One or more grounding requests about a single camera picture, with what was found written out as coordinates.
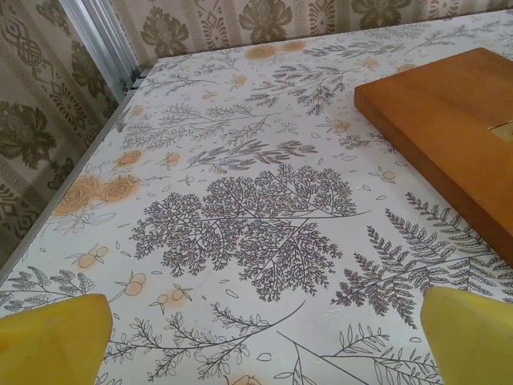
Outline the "orange-brown wooden board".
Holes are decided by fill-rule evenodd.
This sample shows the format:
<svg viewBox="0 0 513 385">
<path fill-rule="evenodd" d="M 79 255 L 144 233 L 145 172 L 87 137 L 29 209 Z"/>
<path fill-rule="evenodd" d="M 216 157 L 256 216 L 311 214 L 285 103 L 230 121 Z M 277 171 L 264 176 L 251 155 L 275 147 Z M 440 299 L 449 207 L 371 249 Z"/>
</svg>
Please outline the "orange-brown wooden board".
<svg viewBox="0 0 513 385">
<path fill-rule="evenodd" d="M 354 105 L 513 268 L 513 61 L 476 48 L 362 84 Z"/>
</svg>

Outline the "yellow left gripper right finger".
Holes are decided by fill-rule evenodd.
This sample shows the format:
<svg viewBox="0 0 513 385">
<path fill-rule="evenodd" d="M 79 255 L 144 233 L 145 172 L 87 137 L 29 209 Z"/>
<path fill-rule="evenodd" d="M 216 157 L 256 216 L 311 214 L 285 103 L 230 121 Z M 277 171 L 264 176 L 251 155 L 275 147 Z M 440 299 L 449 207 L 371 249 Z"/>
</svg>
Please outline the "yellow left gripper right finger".
<svg viewBox="0 0 513 385">
<path fill-rule="evenodd" d="M 444 385 L 513 385 L 513 304 L 434 286 L 423 330 Z"/>
</svg>

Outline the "aluminium frame post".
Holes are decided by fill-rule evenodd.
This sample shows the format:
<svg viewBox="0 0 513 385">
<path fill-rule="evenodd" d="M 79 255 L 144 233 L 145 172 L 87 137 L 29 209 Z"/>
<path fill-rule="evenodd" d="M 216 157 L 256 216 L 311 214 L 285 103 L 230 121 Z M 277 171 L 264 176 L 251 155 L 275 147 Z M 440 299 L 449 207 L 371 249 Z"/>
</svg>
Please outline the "aluminium frame post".
<svg viewBox="0 0 513 385">
<path fill-rule="evenodd" d="M 121 102 L 141 68 L 114 0 L 59 0 L 112 95 Z"/>
</svg>

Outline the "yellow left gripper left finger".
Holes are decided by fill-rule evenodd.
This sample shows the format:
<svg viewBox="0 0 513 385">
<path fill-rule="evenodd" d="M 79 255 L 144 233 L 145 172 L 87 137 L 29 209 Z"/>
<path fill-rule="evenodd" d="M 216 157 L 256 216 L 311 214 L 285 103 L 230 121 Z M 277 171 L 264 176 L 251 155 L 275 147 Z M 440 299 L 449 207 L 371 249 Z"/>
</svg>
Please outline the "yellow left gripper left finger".
<svg viewBox="0 0 513 385">
<path fill-rule="evenodd" d="M 0 318 L 0 385 L 94 385 L 111 330 L 102 294 Z"/>
</svg>

